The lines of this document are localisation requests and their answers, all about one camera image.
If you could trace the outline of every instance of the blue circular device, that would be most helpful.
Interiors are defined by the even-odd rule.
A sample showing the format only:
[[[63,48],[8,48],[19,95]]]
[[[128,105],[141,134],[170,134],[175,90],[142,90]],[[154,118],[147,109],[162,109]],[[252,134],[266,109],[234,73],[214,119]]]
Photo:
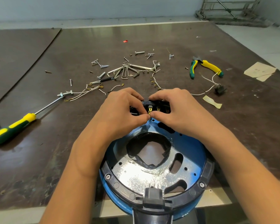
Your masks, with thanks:
[[[149,142],[164,150],[157,165],[139,156]],[[134,224],[171,223],[194,209],[213,169],[213,158],[200,141],[151,119],[110,144],[100,177],[110,199],[133,215]]]

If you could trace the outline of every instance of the screwdriver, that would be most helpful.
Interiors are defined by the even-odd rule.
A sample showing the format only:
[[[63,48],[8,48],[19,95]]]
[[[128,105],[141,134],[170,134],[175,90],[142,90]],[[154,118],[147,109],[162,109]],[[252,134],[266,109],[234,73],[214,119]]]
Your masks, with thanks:
[[[36,115],[40,113],[41,111],[45,110],[47,107],[51,106],[52,104],[56,103],[60,99],[64,98],[64,96],[59,97],[52,103],[48,104],[44,108],[40,109],[39,111],[35,113],[28,113],[25,115],[22,119],[19,121],[16,121],[15,123],[11,124],[8,127],[0,129],[0,144],[6,142],[7,140],[13,138],[16,136],[19,132],[21,132],[26,126],[28,126],[31,122],[36,120]]]

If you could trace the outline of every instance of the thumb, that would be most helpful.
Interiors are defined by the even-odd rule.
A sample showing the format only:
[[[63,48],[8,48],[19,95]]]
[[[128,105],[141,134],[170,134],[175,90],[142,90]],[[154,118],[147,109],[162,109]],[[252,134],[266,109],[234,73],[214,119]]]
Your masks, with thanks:
[[[164,124],[168,124],[169,122],[169,116],[170,114],[166,114],[166,113],[163,113],[163,112],[160,112],[160,111],[152,111],[150,113],[150,116],[152,118],[155,118],[156,120],[160,121],[160,122],[163,122]]]
[[[133,116],[133,121],[135,123],[135,125],[137,125],[137,127],[146,124],[146,122],[150,119],[150,115],[149,114],[142,114],[139,116]]]

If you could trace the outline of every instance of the person's left hand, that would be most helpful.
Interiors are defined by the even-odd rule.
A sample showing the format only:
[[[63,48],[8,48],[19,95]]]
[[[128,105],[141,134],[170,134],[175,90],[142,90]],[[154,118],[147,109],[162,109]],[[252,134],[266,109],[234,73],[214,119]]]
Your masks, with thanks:
[[[100,163],[112,141],[145,124],[150,116],[142,105],[143,100],[132,88],[111,92],[73,145],[79,158],[95,157],[95,161]],[[133,116],[130,106],[136,108],[140,115]]]

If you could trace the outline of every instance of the pliers handle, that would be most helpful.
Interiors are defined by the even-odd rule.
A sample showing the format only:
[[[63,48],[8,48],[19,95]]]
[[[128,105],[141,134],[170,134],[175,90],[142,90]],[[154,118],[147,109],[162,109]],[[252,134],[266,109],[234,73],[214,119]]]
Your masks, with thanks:
[[[197,64],[198,64],[198,61],[197,61],[197,60],[194,60],[194,61],[192,61],[192,63],[191,63],[191,68],[190,68],[190,77],[191,77],[191,79],[194,79],[194,77],[195,77],[194,69],[195,69],[195,67],[197,66]],[[215,72],[220,78],[222,78],[222,77],[224,76],[224,73],[221,71],[220,68],[218,68],[217,66],[215,66],[215,65],[213,65],[213,64],[211,64],[211,63],[209,63],[209,62],[206,61],[206,60],[203,60],[202,63],[201,63],[201,65],[202,65],[203,67],[207,67],[207,68],[211,69],[211,70],[212,70],[213,72]]]

